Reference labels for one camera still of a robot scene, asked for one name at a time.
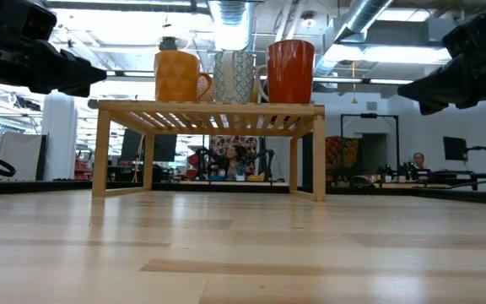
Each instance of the computer monitor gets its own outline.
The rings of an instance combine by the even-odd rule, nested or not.
[[[464,138],[444,137],[445,160],[468,161],[467,144]]]
[[[138,146],[142,135],[133,130],[125,130],[123,145],[121,147],[120,160],[135,161],[138,154]],[[176,134],[155,135],[153,161],[174,161],[176,157]],[[145,140],[142,144],[142,151],[145,150]]]

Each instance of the wooden shelf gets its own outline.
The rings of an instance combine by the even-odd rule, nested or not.
[[[290,136],[312,129],[324,106],[101,100],[111,120],[142,134]]]
[[[101,100],[94,152],[93,196],[106,197],[151,190],[155,134],[223,134],[288,136],[290,140],[290,191],[323,202],[326,197],[325,107],[298,104],[231,104]],[[143,188],[106,191],[106,156],[110,121],[145,137]],[[297,140],[313,131],[313,193],[297,191]]]

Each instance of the light wood floor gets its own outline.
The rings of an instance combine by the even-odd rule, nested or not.
[[[486,303],[486,205],[0,196],[0,303]]]

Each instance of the person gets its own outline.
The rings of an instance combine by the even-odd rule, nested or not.
[[[416,169],[425,169],[425,155],[421,152],[417,152],[413,155],[413,163]]]
[[[238,174],[238,169],[240,170],[240,163],[243,157],[246,155],[246,148],[239,145],[231,145],[226,150],[226,180],[235,181],[235,176]],[[251,167],[246,166],[245,173],[251,172]]]

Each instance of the red mug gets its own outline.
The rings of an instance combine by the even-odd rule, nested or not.
[[[273,43],[267,48],[267,66],[256,69],[256,79],[267,69],[269,95],[258,85],[263,98],[271,103],[311,103],[313,63],[314,46],[310,42]]]

